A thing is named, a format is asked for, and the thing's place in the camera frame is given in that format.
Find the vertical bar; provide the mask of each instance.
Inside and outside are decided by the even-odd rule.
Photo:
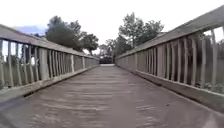
[[[166,45],[166,52],[167,52],[167,63],[166,63],[166,78],[170,79],[170,44]]]
[[[16,69],[19,80],[19,85],[22,85],[21,74],[20,74],[20,62],[19,62],[19,44],[16,43]]]
[[[152,52],[152,75],[154,75],[154,68],[155,68],[154,61],[155,60],[154,60],[154,50],[153,50],[153,48],[152,48],[152,51],[151,52]]]
[[[52,51],[48,50],[49,55],[49,67],[50,67],[50,78],[53,77],[53,69],[52,69]]]
[[[148,49],[145,51],[146,52],[146,69],[147,69],[147,73],[149,73],[149,51]]]
[[[212,85],[216,84],[216,75],[217,75],[217,45],[215,40],[214,30],[211,30],[212,34],[212,52],[213,52],[213,65],[212,65]]]
[[[174,49],[174,44],[175,42],[171,43],[171,50],[172,50],[172,74],[171,74],[171,80],[174,81],[175,77],[175,49]]]
[[[58,52],[55,52],[55,66],[56,66],[56,76],[59,76],[59,71],[58,71]]]
[[[178,76],[177,81],[180,82],[181,77],[181,42],[178,41]]]
[[[3,40],[0,40],[0,72],[1,72],[1,81],[2,81],[2,86],[5,85],[5,77],[4,77],[4,57],[2,54],[2,44],[3,44]]]
[[[166,78],[166,45],[163,45],[163,78]]]
[[[188,76],[188,45],[187,38],[184,38],[184,83],[187,84]]]
[[[205,67],[206,67],[206,44],[205,38],[202,37],[202,65],[201,65],[201,85],[205,85]]]
[[[37,47],[35,47],[35,49],[34,49],[34,60],[35,60],[36,78],[37,78],[37,81],[39,81],[40,80],[40,78],[39,78],[39,69],[38,69],[39,59],[38,59],[38,56],[37,56]]]
[[[59,71],[59,75],[62,75],[62,63],[61,63],[61,52],[58,52],[58,71]]]
[[[155,68],[154,68],[154,75],[156,75],[157,76],[157,51],[156,51],[156,47],[154,48],[154,66],[155,66]]]
[[[33,77],[33,68],[32,68],[32,53],[31,53],[31,46],[28,46],[29,48],[29,67],[30,67],[30,77],[31,77],[31,83],[34,82],[34,77]]]
[[[192,48],[193,48],[193,71],[192,71],[192,79],[191,79],[191,85],[195,86],[196,81],[196,73],[197,73],[197,47],[195,39],[192,37]]]
[[[24,75],[25,75],[25,84],[28,84],[28,76],[27,76],[27,70],[26,70],[26,45],[23,45],[23,69],[24,69]]]
[[[138,70],[138,53],[135,52],[135,70]]]
[[[55,51],[52,51],[52,66],[53,66],[53,76],[56,76],[56,62],[55,62]]]
[[[63,61],[63,73],[65,74],[65,53],[62,54],[62,61]]]
[[[14,86],[12,75],[12,58],[11,58],[11,42],[8,42],[8,63],[9,63],[9,85]]]
[[[85,57],[82,57],[82,68],[85,69],[86,68],[86,64],[85,64]]]
[[[39,48],[39,56],[40,56],[41,80],[47,80],[49,78],[47,49]]]

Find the handrail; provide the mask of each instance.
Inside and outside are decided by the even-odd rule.
[[[127,51],[115,61],[130,71],[224,93],[224,5]]]
[[[88,56],[82,52],[75,51],[71,48],[66,48],[62,45],[58,45],[56,43],[44,40],[42,38],[38,38],[33,35],[22,33],[20,31],[4,26],[2,24],[0,24],[0,39],[12,41],[12,42],[19,42],[19,43],[28,44],[28,45],[34,45],[34,46],[38,46],[42,48],[75,54],[78,56],[85,56],[88,58],[98,59],[93,56]]]
[[[138,51],[142,51],[147,48],[154,47],[156,45],[172,41],[173,39],[181,38],[191,33],[195,33],[198,31],[206,31],[221,25],[224,25],[224,5],[204,15],[201,15],[193,20],[190,20],[187,23],[180,25],[179,27],[167,32],[162,36],[147,41],[146,43],[139,45],[138,47],[132,50],[127,51],[126,53],[118,56],[117,59],[133,54]]]
[[[56,81],[98,64],[96,57],[0,24],[0,90]]]

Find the bridge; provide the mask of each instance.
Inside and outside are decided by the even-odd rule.
[[[223,128],[223,25],[221,6],[115,65],[0,25],[0,126]]]

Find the walkway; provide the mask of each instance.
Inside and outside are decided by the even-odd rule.
[[[92,69],[4,110],[18,128],[216,128],[213,114],[114,66]]]

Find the white railing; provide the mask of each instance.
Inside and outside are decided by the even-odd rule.
[[[99,60],[0,25],[0,87],[9,88],[74,74]]]

